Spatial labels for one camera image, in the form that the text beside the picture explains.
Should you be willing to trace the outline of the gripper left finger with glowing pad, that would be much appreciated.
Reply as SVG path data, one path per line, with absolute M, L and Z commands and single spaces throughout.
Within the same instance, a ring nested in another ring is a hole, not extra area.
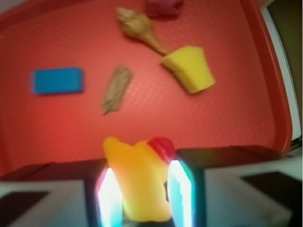
M 119 227 L 122 220 L 105 159 L 27 165 L 0 178 L 3 227 Z

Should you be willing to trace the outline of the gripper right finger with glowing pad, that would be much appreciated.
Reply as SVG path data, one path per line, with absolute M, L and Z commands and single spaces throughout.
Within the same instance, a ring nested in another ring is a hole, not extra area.
M 303 158 L 259 146 L 178 149 L 167 182 L 177 227 L 300 227 Z

